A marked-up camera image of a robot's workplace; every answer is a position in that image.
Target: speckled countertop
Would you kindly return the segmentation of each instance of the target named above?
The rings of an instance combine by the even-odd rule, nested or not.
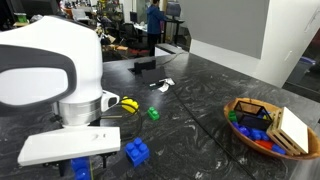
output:
[[[260,99],[287,106],[311,128],[320,129],[320,104],[192,54],[157,58],[158,64],[172,60],[164,66],[176,85],[165,93],[151,91],[141,77],[127,70],[135,61],[150,59],[104,63],[102,79],[105,90],[139,102],[143,119],[139,136],[149,146],[150,158],[133,168],[123,151],[124,142],[121,151],[108,158],[106,169],[99,156],[91,157],[95,179],[299,179],[303,173],[308,175],[305,179],[318,179],[309,171],[318,161],[276,159],[249,149],[232,134],[223,106],[236,97]],[[150,106],[159,111],[158,121],[146,115]],[[56,168],[17,164],[28,135],[59,128],[50,117],[49,106],[23,116],[0,117],[0,179],[59,178]],[[134,130],[136,124],[135,118],[101,121],[102,126],[120,126],[122,134]],[[72,178],[67,168],[61,179]]]

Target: man in blue shirt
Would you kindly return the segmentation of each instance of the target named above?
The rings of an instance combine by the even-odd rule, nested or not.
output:
[[[154,56],[154,48],[161,38],[160,21],[165,21],[166,16],[159,10],[160,0],[152,0],[152,5],[147,9],[148,16],[148,45],[150,48],[149,56]]]

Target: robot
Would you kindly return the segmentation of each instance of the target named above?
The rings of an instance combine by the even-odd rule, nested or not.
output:
[[[27,138],[20,165],[120,150],[119,127],[88,126],[119,102],[102,90],[101,45],[93,30],[45,16],[0,33],[0,54],[0,116],[50,104],[62,118],[62,129]]]

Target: wooden bowl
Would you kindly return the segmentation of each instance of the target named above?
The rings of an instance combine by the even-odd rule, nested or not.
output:
[[[272,104],[259,101],[256,99],[249,99],[249,98],[236,98],[234,101],[229,102],[224,106],[224,116],[226,117],[226,120],[228,121],[228,124],[231,126],[232,131],[234,134],[245,144],[253,148],[254,150],[263,153],[265,155],[273,156],[273,157],[279,157],[279,158],[286,158],[286,159],[293,159],[293,160],[307,160],[307,159],[315,159],[320,157],[320,140],[317,137],[316,133],[308,127],[308,140],[309,140],[309,153],[308,154],[301,154],[301,155],[282,155],[276,152],[273,152],[269,149],[264,148],[263,146],[260,146],[259,144],[256,144],[251,139],[247,138],[246,136],[242,135],[234,126],[232,125],[231,121],[228,119],[228,113],[229,111],[233,110],[236,106],[238,101],[244,101],[249,102],[257,105],[264,106],[267,111],[273,112],[278,109],[280,109],[277,106],[274,106]]]

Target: yellow block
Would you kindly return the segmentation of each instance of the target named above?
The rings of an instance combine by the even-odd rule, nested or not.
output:
[[[127,96],[123,97],[123,100],[121,101],[121,103],[130,104],[131,106],[133,106],[136,109],[139,108],[138,103],[136,101],[128,98]],[[133,109],[130,106],[122,105],[122,108],[124,108],[125,110],[129,111],[130,113],[134,113],[135,112],[135,109]]]

